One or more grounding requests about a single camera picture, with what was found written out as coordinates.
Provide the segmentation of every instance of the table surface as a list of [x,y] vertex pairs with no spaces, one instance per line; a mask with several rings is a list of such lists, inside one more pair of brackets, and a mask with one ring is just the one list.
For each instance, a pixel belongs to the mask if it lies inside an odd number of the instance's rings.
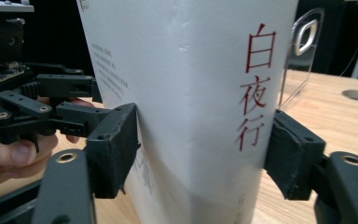
[[[345,90],[358,90],[358,79],[310,74],[307,86],[283,110],[327,142],[325,154],[348,151],[358,155],[358,101],[342,95]],[[83,148],[84,141],[73,145],[63,136],[55,148]],[[10,180],[0,185],[0,195],[31,182],[39,176]],[[253,223],[316,223],[313,204],[283,199],[274,182],[263,172]],[[98,223],[140,223],[129,195],[119,194],[114,200],[95,200]]]

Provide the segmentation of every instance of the wooden table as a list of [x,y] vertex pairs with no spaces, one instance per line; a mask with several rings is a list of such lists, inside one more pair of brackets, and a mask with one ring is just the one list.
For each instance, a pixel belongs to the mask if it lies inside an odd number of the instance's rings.
[[[287,114],[327,142],[326,155],[342,150],[358,155],[358,101],[341,94],[349,89],[358,90],[358,79],[311,74],[305,89],[284,108]],[[55,150],[83,146],[84,142],[72,145],[62,139]],[[21,184],[23,180],[1,185],[0,194]],[[313,193],[307,202],[286,201],[263,172],[254,223],[316,223],[313,212],[315,198]],[[120,194],[114,200],[95,202],[98,223],[140,223],[129,195]]]

